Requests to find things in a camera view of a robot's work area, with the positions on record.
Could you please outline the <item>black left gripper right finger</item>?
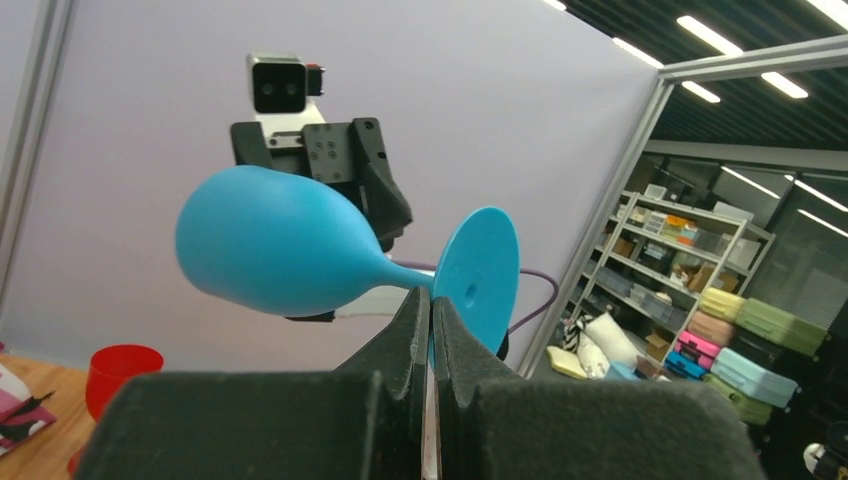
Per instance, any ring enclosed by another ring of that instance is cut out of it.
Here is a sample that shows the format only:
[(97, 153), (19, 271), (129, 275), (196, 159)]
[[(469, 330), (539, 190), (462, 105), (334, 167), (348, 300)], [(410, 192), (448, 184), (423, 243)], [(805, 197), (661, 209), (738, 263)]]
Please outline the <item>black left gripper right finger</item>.
[(527, 380), (432, 305), (444, 479), (760, 479), (729, 403), (693, 381)]

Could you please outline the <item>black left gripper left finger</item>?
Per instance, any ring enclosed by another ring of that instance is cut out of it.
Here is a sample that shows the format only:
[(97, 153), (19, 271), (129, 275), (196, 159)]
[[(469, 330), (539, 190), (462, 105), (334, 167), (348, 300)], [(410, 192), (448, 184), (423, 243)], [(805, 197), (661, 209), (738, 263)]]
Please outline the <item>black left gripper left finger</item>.
[(418, 479), (430, 298), (411, 290), (342, 365), (166, 372), (111, 401), (78, 479)]

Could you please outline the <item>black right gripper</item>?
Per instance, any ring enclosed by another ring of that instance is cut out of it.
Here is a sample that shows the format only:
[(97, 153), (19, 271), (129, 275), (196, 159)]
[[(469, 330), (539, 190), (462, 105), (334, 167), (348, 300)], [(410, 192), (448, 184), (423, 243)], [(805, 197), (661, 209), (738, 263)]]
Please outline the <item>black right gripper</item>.
[(229, 133), (237, 165), (308, 177), (336, 190), (365, 216), (385, 253), (413, 221), (374, 117), (272, 128), (237, 122)]

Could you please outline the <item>blue plastic wine glass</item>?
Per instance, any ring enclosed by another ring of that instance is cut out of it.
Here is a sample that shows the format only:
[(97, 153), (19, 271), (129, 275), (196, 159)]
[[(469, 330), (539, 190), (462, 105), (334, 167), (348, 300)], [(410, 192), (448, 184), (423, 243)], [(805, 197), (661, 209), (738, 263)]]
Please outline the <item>blue plastic wine glass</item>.
[(510, 216), (487, 206), (449, 237), (433, 273), (390, 260), (364, 214), (318, 181), (258, 166), (222, 170), (187, 198), (175, 255), (199, 291), (281, 317), (326, 313), (392, 286), (445, 297), (497, 351), (516, 303), (520, 246)]

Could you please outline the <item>red plastic wine glass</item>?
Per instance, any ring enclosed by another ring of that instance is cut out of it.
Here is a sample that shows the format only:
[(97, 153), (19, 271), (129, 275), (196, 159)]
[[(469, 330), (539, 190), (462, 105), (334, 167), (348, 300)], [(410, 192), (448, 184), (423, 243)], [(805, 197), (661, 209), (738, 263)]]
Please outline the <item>red plastic wine glass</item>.
[(97, 423), (112, 398), (130, 379), (160, 372), (165, 364), (156, 349), (139, 344), (110, 345), (92, 354), (88, 364), (85, 404)]

